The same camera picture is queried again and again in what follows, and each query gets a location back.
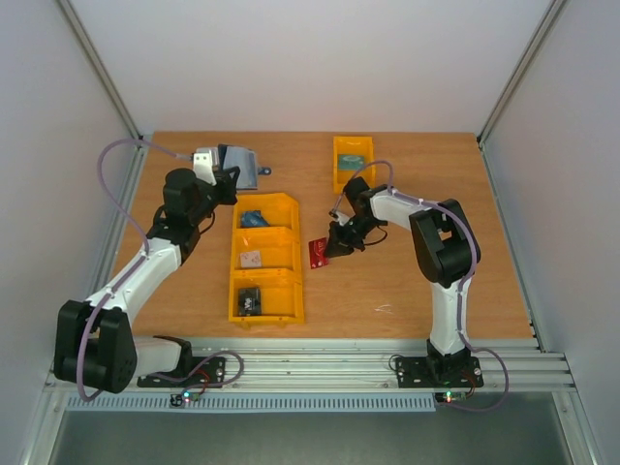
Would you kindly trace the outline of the red credit card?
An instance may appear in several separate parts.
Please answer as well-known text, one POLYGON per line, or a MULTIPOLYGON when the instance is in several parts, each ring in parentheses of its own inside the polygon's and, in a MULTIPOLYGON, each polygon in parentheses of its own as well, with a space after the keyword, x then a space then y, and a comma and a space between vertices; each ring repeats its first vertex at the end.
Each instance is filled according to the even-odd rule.
POLYGON ((308 243, 309 249, 309 263, 312 269, 321 268, 329 265, 328 257, 326 256, 327 238, 322 237, 318 239, 310 240, 308 243))

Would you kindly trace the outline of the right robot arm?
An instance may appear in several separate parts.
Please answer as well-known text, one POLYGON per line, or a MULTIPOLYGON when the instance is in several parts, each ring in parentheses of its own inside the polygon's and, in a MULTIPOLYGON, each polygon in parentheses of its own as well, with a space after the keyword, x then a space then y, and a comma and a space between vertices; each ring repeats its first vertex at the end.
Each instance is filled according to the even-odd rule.
POLYGON ((415 199, 386 184, 371 188, 354 177, 343 188, 353 209, 349 217, 337 208, 330 216, 324 256, 328 259, 363 251, 373 230, 389 224, 412 235, 418 268, 431 285, 432 328, 425 356, 397 356, 391 370, 400 388, 455 388, 482 385, 478 360, 466 333, 467 294, 480 247, 458 201, 415 199))

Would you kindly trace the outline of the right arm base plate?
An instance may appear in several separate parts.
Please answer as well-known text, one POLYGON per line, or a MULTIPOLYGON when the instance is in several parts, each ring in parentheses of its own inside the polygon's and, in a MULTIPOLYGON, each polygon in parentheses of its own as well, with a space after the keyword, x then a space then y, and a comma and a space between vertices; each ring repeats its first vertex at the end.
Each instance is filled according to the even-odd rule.
POLYGON ((477 357, 464 361, 431 363, 426 356, 398 356, 395 375, 400 388, 482 388, 484 380, 477 357))

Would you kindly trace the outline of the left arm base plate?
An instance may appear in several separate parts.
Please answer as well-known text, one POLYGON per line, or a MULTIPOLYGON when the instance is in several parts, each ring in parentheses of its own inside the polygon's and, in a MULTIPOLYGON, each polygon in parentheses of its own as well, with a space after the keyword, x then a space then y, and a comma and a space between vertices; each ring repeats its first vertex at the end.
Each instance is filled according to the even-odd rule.
POLYGON ((137 386, 139 388, 186 388, 193 385, 210 385, 221 383, 226 375, 226 359, 217 356, 211 361, 202 365, 199 370, 191 377, 182 382, 171 382, 155 376, 139 377, 137 386))

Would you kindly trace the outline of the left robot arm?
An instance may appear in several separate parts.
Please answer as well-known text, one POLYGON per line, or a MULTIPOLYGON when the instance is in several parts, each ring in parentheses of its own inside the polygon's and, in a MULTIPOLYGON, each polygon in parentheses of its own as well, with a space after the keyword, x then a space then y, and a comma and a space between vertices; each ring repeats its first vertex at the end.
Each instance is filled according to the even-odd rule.
POLYGON ((61 307, 53 373, 75 383, 83 401, 103 392, 120 393, 145 376, 183 386, 201 368, 190 342, 171 336, 137 338, 132 325, 154 292, 194 252, 201 223, 215 216, 217 206, 236 204, 239 175, 238 167, 170 171, 163 202, 135 256, 98 292, 61 307))

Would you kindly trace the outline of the blue card holder wallet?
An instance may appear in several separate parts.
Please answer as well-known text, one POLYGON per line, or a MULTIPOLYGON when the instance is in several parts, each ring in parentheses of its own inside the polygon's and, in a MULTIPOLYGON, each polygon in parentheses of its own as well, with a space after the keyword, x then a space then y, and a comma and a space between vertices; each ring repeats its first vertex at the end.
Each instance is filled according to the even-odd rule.
POLYGON ((237 190, 257 190, 259 177, 270 176, 272 168, 261 166, 254 150, 242 146, 219 144, 218 155, 223 170, 239 168, 237 190))

